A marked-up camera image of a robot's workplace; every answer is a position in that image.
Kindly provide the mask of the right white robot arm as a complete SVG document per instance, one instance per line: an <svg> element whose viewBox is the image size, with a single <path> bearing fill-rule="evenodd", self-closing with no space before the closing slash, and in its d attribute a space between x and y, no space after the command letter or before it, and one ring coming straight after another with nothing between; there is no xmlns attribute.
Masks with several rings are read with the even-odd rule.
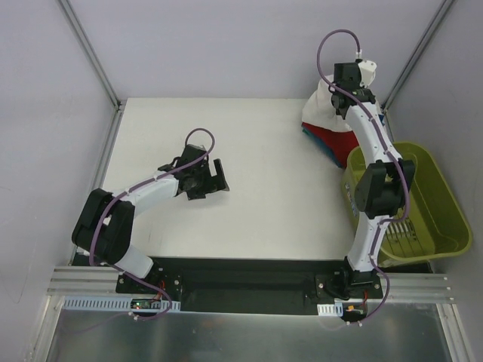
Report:
<svg viewBox="0 0 483 362"><path fill-rule="evenodd" d="M415 174L414 163L402 158L383 129L376 98L363 80L368 70L375 71L373 63L336 63L331 86L331 104L354 132L365 161L365 171L352 192L359 218L347 261L354 272L340 278L341 292L352 298L365 291L367 281L361 273L376 268L389 224L408 216Z"/></svg>

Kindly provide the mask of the white and green t-shirt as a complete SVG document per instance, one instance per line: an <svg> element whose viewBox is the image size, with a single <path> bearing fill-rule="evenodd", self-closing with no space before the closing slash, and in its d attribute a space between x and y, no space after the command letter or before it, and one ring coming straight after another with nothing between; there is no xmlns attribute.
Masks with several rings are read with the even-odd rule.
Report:
<svg viewBox="0 0 483 362"><path fill-rule="evenodd" d="M302 122L316 127L321 127L336 133L352 131L349 124L340 115L331 103L332 93L328 84L320 80L317 90L307 100L302 111Z"/></svg>

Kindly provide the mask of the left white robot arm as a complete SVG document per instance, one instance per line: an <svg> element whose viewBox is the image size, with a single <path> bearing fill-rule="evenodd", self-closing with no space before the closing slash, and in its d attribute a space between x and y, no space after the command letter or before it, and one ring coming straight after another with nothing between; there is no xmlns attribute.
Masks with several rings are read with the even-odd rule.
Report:
<svg viewBox="0 0 483 362"><path fill-rule="evenodd" d="M152 293L158 288L161 266L131 244L135 218L181 194L191 201L228 190L221 160L209 161L204 148L188 144L182 155L138 184L120 192L93 190L73 229L72 242L88 251L93 261L133 275L142 293Z"/></svg>

